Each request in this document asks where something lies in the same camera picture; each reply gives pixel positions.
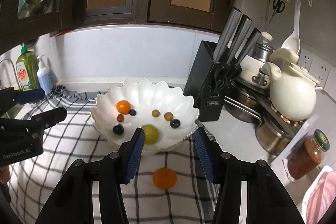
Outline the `person's left hand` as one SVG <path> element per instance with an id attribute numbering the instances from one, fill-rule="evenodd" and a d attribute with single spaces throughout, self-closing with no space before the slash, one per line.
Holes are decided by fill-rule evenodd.
<path id="1" fill-rule="evenodd" d="M 0 168 L 0 183 L 1 184 L 6 184 L 7 182 L 10 181 L 11 174 L 9 171 L 9 166 L 3 166 Z"/>

